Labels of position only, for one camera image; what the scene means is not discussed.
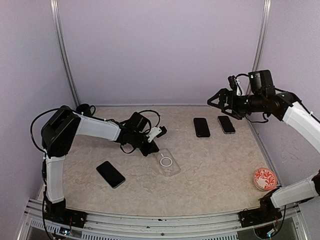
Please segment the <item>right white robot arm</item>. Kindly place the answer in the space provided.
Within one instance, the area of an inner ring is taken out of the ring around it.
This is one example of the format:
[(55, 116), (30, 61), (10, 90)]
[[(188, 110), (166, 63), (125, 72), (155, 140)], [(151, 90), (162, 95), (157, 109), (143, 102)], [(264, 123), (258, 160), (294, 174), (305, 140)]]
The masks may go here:
[[(320, 152), (320, 121), (306, 108), (302, 100), (293, 92), (275, 87), (271, 71), (268, 69), (251, 71), (248, 77), (250, 93), (242, 93), (237, 77), (228, 77), (229, 88), (218, 90), (207, 100), (211, 107), (234, 119), (242, 120), (253, 113), (262, 113), (265, 118), (273, 116), (291, 129), (294, 144), (288, 150), (299, 151), (304, 147), (312, 153)], [(301, 203), (320, 195), (320, 171), (290, 185), (272, 190), (260, 199), (256, 218), (266, 222), (276, 209)]]

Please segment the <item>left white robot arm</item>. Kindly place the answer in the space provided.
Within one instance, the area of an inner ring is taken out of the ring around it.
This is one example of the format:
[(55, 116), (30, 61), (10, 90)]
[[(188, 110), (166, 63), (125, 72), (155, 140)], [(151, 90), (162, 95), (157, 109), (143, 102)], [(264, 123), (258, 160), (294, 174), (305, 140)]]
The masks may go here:
[(61, 204), (65, 200), (63, 168), (75, 136), (101, 138), (121, 146), (129, 144), (134, 150), (140, 150), (143, 156), (148, 156), (159, 151), (154, 139), (167, 133), (165, 126), (152, 126), (142, 112), (134, 112), (122, 122), (98, 118), (66, 105), (53, 108), (51, 112), (53, 115), (40, 131), (42, 146), (38, 149), (44, 155), (45, 196), (53, 204), (49, 212), (61, 223), (70, 218), (69, 209)]

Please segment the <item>clear camera-cutout phone case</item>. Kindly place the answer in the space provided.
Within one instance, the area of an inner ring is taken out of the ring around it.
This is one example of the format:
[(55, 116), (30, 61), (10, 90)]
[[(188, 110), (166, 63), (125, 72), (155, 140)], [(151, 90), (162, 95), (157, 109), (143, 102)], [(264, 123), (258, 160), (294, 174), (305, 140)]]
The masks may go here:
[(163, 176), (172, 177), (180, 173), (181, 168), (168, 148), (160, 149), (153, 156)]

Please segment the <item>blue smartphone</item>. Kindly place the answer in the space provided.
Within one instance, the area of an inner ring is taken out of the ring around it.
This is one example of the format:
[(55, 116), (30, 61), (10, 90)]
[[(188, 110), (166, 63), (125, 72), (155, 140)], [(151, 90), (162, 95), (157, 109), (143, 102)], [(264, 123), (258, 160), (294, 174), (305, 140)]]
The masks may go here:
[(226, 115), (218, 116), (217, 120), (218, 120), (224, 134), (235, 134), (236, 133), (236, 130), (235, 130), (235, 128), (234, 128), (234, 126), (228, 116), (226, 116)]

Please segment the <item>teal-edged smartphone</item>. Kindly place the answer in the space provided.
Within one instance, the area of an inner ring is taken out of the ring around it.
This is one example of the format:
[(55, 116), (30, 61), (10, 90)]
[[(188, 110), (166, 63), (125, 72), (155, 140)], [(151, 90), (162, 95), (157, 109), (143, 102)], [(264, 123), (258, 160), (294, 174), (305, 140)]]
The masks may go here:
[(113, 189), (126, 181), (126, 178), (109, 161), (97, 166), (96, 170)]

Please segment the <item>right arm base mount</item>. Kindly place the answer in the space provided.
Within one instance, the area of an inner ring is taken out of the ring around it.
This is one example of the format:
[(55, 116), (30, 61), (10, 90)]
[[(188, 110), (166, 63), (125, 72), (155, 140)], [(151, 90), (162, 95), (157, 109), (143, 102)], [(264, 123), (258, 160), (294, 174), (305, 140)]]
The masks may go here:
[(280, 208), (274, 207), (271, 201), (271, 196), (276, 190), (277, 188), (260, 198), (258, 208), (244, 209), (238, 213), (242, 228), (272, 222), (283, 217)]

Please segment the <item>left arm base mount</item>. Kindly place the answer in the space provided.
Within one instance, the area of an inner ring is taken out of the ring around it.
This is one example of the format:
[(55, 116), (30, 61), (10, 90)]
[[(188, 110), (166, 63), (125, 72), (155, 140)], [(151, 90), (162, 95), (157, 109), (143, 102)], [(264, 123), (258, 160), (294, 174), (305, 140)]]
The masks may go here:
[(88, 214), (85, 211), (67, 208), (65, 198), (60, 202), (52, 203), (45, 196), (44, 203), (44, 218), (46, 220), (70, 227), (84, 228)]

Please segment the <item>black phone case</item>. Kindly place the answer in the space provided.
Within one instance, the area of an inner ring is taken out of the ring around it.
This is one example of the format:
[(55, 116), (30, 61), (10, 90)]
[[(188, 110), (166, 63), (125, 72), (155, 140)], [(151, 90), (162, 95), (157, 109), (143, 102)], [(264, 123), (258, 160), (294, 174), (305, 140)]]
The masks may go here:
[(198, 138), (209, 138), (211, 136), (207, 120), (204, 117), (195, 117), (193, 124)]

